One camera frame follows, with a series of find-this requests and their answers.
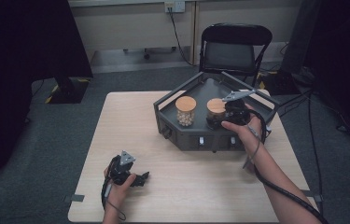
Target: glass jar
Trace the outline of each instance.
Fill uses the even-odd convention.
[[[223,119],[225,116],[225,102],[220,98],[213,98],[206,104],[207,117],[210,119]]]
[[[190,96],[182,96],[175,101],[177,121],[181,126],[190,126],[194,122],[197,102]]]
[[[225,102],[219,98],[213,98],[206,104],[207,115],[206,123],[207,127],[212,130],[216,130],[221,127],[221,121],[225,118]]]

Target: wooden table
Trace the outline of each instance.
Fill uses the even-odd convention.
[[[129,191],[127,222],[277,222],[263,185],[241,168],[245,152],[181,151],[158,133],[153,103],[167,92],[107,95],[75,192],[85,198],[72,202],[69,220],[102,221],[103,170],[125,150],[136,157],[133,173],[150,171],[143,187]],[[266,147],[300,189],[309,189],[277,115],[271,128]]]

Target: wall outlet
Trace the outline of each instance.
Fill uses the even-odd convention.
[[[169,12],[171,10],[172,12],[175,12],[175,2],[164,2],[165,5],[165,12]]]
[[[175,2],[175,12],[185,12],[186,2]]]
[[[165,12],[185,12],[186,11],[186,2],[177,1],[177,2],[164,2]]]

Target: metal platform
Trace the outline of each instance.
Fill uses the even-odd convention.
[[[206,123],[207,102],[213,98],[225,98],[231,92],[239,90],[256,91],[243,100],[270,123],[279,103],[269,95],[226,73],[201,72],[154,103],[158,132],[181,150],[245,150],[236,133],[222,127],[212,130]],[[181,96],[190,96],[197,102],[194,122],[188,127],[181,126],[176,118],[175,101]]]

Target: hand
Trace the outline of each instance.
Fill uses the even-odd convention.
[[[250,105],[246,106],[249,109],[253,109],[253,107],[251,107]],[[246,125],[240,126],[228,121],[222,121],[221,125],[228,130],[238,133],[239,139],[241,139],[246,149],[254,150],[257,147],[256,136],[250,131],[250,129]],[[248,125],[254,131],[256,131],[259,134],[259,136],[261,136],[261,120],[259,120],[259,118],[257,118],[254,114],[250,115],[250,121]]]
[[[108,200],[117,208],[120,208],[126,198],[129,186],[135,179],[136,174],[130,174],[122,185],[116,185],[111,181],[109,184],[111,184],[112,187],[110,193],[108,194]]]

